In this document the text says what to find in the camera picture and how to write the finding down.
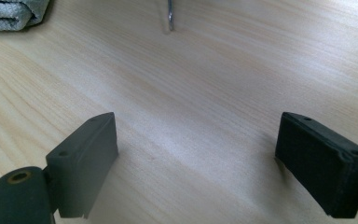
silver metal object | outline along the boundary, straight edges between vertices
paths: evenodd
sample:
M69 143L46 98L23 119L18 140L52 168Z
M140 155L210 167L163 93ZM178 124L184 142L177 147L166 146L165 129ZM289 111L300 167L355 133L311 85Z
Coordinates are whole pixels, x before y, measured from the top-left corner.
M170 30L173 30L173 10L172 10L172 0L168 0L168 23L170 25Z

wooden table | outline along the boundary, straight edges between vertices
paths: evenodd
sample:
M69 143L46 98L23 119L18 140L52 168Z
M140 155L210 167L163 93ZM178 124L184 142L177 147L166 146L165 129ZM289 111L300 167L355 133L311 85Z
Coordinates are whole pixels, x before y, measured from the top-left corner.
M358 1L55 0L0 33L0 176L114 111L120 156L91 217L57 223L334 220L274 150L283 111L358 144Z

